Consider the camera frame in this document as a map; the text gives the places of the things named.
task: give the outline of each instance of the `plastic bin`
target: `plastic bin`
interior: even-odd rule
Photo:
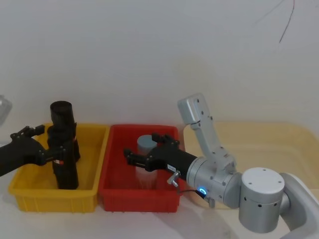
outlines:
[[[292,173],[319,199],[319,141],[309,130],[285,122],[216,122],[214,126],[223,146],[236,158],[238,172],[264,167]],[[184,129],[183,136],[185,150],[202,156],[190,126]],[[186,196],[208,207],[195,193]],[[228,209],[220,203],[216,203],[216,208]]]
[[[81,158],[76,163],[79,187],[76,190],[57,188],[52,163],[33,164],[18,169],[9,186],[19,209],[26,212],[93,212],[97,206],[98,183],[109,135],[109,127],[78,124],[77,139]],[[36,138],[47,148],[47,134]]]
[[[141,135],[169,134],[178,139],[176,127],[161,125],[114,125],[110,130],[105,160],[99,184],[105,211],[110,212],[176,212],[179,195],[167,183],[170,173],[159,170],[155,189],[140,189],[135,167],[128,165],[124,148],[137,152]]]

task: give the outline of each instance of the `wire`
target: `wire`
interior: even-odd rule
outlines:
[[[187,193],[187,192],[194,192],[194,193],[196,193],[196,190],[194,190],[194,189],[188,189],[188,190],[179,191],[179,192],[177,192],[177,193],[178,193],[178,194],[182,194],[182,193]]]
[[[269,14],[271,14],[274,10],[276,10],[285,0],[281,0],[276,6],[274,6],[270,11],[265,13],[262,17],[260,17],[257,21],[254,22],[254,24],[258,24],[261,20],[263,20],[265,17],[267,17]]]
[[[287,23],[287,26],[286,26],[286,28],[285,28],[285,30],[284,30],[283,35],[281,36],[281,38],[280,38],[280,40],[279,40],[279,43],[282,41],[282,39],[283,39],[283,37],[284,37],[284,35],[285,35],[286,31],[287,31],[287,28],[288,28],[288,26],[289,26],[291,17],[293,16],[293,13],[294,13],[294,10],[295,10],[295,0],[293,0],[293,1],[294,1],[293,10],[291,11],[291,14],[290,14],[290,17],[289,17],[289,21],[288,21],[288,23]]]

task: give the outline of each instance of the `red plastic bin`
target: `red plastic bin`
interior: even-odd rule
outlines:
[[[179,195],[176,188],[167,183],[171,173],[159,170],[155,189],[139,189],[135,167],[128,165],[123,155],[124,148],[137,152],[137,139],[153,132],[169,134],[178,140],[177,128],[173,126],[119,124],[111,127],[99,184],[105,211],[177,211]]]

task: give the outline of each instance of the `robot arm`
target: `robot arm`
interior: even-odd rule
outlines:
[[[205,157],[183,152],[178,141],[154,134],[153,140],[160,144],[148,155],[125,150],[129,164],[146,171],[172,172],[168,183],[178,187],[176,179],[180,177],[196,188],[211,207],[217,200],[230,208],[239,208],[241,224],[253,232],[271,232],[282,215],[291,230],[284,239],[319,237],[319,203],[299,179],[266,168],[236,172],[234,157],[219,143],[204,96],[185,98],[178,102],[178,108],[184,123],[195,130]]]
[[[40,125],[36,128],[26,126],[19,132],[11,134],[12,142],[0,147],[0,176],[26,164],[42,166],[55,158],[62,159],[64,155],[62,148],[45,150],[32,138],[43,133],[44,125]]]

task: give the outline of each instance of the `clear cup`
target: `clear cup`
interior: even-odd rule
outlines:
[[[138,138],[138,154],[147,155],[157,143],[152,140],[151,135],[142,135]],[[155,189],[158,171],[147,172],[143,168],[135,167],[136,178],[141,189]]]

